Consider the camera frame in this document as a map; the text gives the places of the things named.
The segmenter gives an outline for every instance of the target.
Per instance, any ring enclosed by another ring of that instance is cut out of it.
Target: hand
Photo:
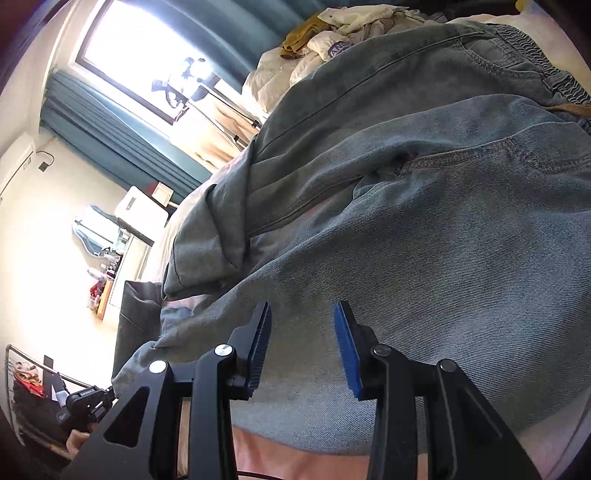
[[[91,432],[94,432],[96,428],[96,423],[92,423],[91,425],[89,425],[89,427],[89,430]],[[82,448],[82,445],[86,443],[89,437],[90,433],[80,432],[78,430],[72,430],[70,432],[70,436],[66,441],[66,448],[68,449],[68,453],[70,454],[70,458],[72,458],[72,460],[76,455],[78,455],[78,452]]]

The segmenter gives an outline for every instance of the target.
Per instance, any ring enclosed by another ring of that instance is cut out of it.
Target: air conditioner
[[[0,203],[11,180],[25,170],[35,159],[35,142],[28,133],[23,133],[0,157]]]

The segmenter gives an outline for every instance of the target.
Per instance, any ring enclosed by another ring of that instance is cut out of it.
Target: window
[[[158,115],[170,125],[181,111],[153,81],[168,82],[187,97],[203,79],[219,80],[195,47],[158,18],[119,0],[107,0],[86,36],[76,62]],[[183,81],[182,88],[173,79]]]

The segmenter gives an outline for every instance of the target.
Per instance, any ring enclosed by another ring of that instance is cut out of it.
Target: light blue denim fabric
[[[210,294],[114,379],[189,361],[257,300],[273,331],[235,425],[367,453],[374,406],[347,388],[337,299],[412,359],[453,358],[516,432],[591,382],[591,139],[542,106],[587,100],[511,27],[384,35],[294,86],[174,243],[169,299]]]

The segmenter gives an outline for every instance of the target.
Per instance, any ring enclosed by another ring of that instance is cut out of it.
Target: yellow cloth
[[[312,37],[329,29],[330,25],[318,18],[318,14],[310,17],[287,34],[285,41],[280,45],[279,55],[284,59],[294,59]]]

